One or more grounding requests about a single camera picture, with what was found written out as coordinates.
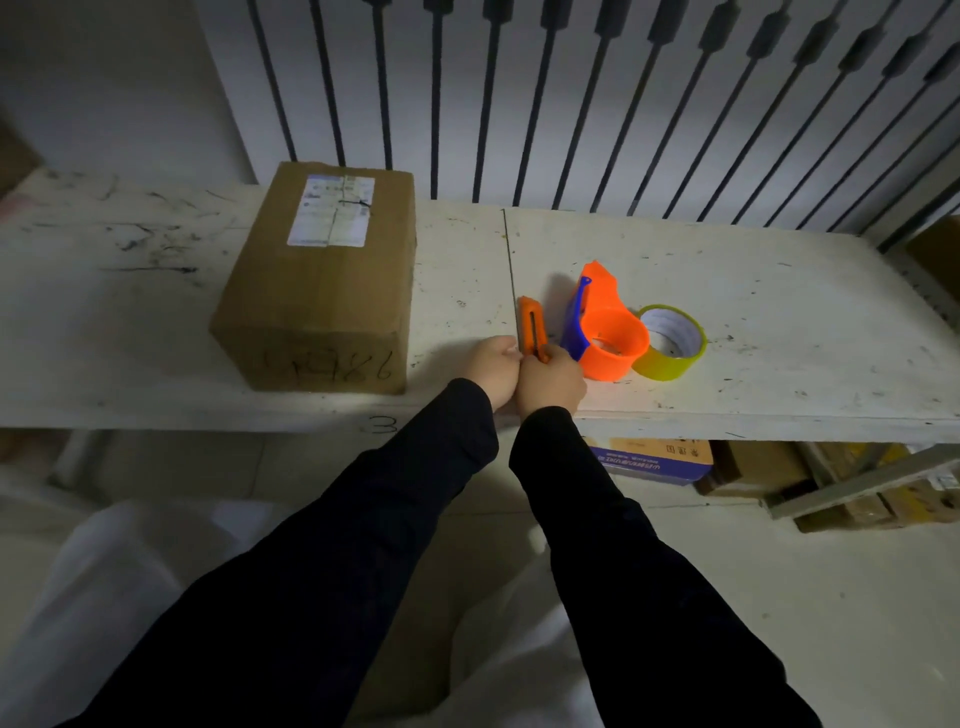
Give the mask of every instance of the left hand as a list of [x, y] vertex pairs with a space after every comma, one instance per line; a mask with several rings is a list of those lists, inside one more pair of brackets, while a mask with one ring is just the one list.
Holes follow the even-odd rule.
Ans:
[[473, 347], [461, 376], [486, 392], [497, 410], [514, 395], [522, 358], [515, 336], [491, 336]]

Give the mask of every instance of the orange utility knife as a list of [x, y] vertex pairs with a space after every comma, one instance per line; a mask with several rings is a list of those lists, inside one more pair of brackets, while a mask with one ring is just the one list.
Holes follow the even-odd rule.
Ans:
[[543, 326], [543, 306], [539, 301], [520, 296], [520, 352], [524, 355], [532, 354], [546, 364], [550, 361], [544, 347], [546, 346], [546, 328]]

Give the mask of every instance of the black sleeve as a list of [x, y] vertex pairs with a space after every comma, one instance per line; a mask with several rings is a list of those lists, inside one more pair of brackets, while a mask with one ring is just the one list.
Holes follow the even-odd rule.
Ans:
[[783, 664], [623, 497], [570, 414], [530, 415], [510, 457], [604, 723], [819, 726]]
[[453, 380], [320, 498], [190, 586], [69, 723], [340, 725], [437, 518], [496, 452], [487, 395]]

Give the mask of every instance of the hand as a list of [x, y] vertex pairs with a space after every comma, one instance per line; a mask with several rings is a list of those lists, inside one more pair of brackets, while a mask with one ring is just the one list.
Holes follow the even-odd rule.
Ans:
[[473, 347], [463, 378], [487, 393], [495, 411], [514, 395], [521, 358], [515, 336], [491, 336]]
[[566, 349], [547, 344], [544, 350], [550, 357], [546, 364], [535, 356], [525, 357], [520, 364], [516, 409], [521, 420], [538, 409], [555, 405], [572, 415], [587, 394], [584, 372]]

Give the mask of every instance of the blue tape dispenser handle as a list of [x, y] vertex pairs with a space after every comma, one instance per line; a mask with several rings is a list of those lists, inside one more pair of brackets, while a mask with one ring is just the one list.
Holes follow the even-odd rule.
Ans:
[[587, 276], [580, 277], [577, 293], [566, 307], [566, 315], [564, 316], [564, 333], [560, 337], [560, 345], [566, 349], [566, 352], [570, 354], [574, 361], [580, 361], [590, 345], [584, 335], [584, 330], [580, 327], [580, 317], [584, 311], [584, 296], [590, 283], [591, 280]]

